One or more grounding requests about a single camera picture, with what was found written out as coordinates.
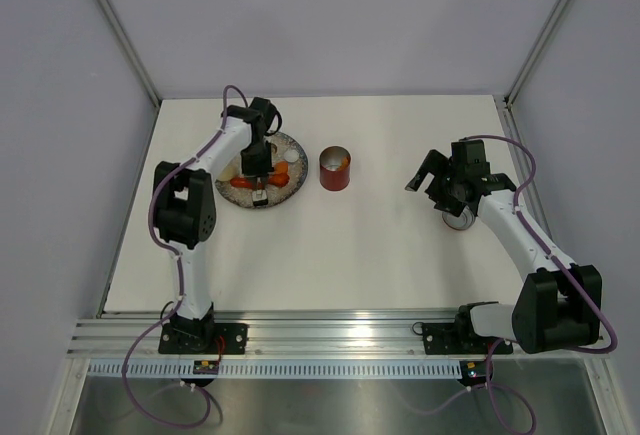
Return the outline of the beige dumpling toy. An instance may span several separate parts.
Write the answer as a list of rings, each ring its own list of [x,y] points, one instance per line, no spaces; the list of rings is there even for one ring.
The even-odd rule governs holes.
[[[228,165],[225,167],[217,177],[218,181],[228,182],[234,177],[238,176],[238,169],[236,166]]]

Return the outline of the silver tin lid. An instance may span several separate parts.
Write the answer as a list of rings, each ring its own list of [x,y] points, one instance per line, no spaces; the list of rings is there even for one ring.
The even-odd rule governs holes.
[[[468,207],[465,207],[462,213],[458,216],[444,212],[442,214],[442,219],[449,228],[456,231],[465,231],[474,225],[476,216]]]

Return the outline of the red cylindrical tin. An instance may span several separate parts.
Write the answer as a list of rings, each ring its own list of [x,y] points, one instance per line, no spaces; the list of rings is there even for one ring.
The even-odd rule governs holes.
[[[325,148],[319,156],[320,184],[328,191],[341,191],[350,182],[351,154],[341,146]]]

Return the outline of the pink metal tongs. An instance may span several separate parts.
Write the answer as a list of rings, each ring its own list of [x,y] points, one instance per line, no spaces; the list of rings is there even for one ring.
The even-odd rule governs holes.
[[[262,182],[262,178],[261,177],[256,177],[255,180],[254,180],[254,190],[253,191],[256,191],[256,190],[264,190],[264,184]]]

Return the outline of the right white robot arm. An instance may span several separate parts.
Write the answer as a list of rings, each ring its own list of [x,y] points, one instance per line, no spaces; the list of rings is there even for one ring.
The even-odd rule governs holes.
[[[406,188],[419,188],[452,229],[481,221],[497,238],[522,279],[512,305],[479,302],[459,308],[456,344],[476,351],[488,339],[518,344],[529,354],[580,350],[596,343],[602,325],[602,277],[580,265],[543,232],[520,202],[523,189],[492,171],[484,137],[452,143],[450,155],[432,149]]]

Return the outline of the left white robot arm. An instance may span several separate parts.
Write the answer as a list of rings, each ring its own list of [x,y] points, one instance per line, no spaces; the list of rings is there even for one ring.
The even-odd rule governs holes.
[[[172,315],[188,321],[181,341],[195,353],[215,343],[216,329],[203,319],[213,301],[205,288],[204,244],[216,224],[214,180],[237,156],[241,175],[258,192],[256,204],[267,201],[267,182],[275,174],[272,144],[273,123],[282,124],[275,105],[254,98],[246,106],[223,106],[221,126],[199,151],[182,163],[161,162],[154,172],[148,213],[152,240],[167,250],[176,267],[176,307]]]

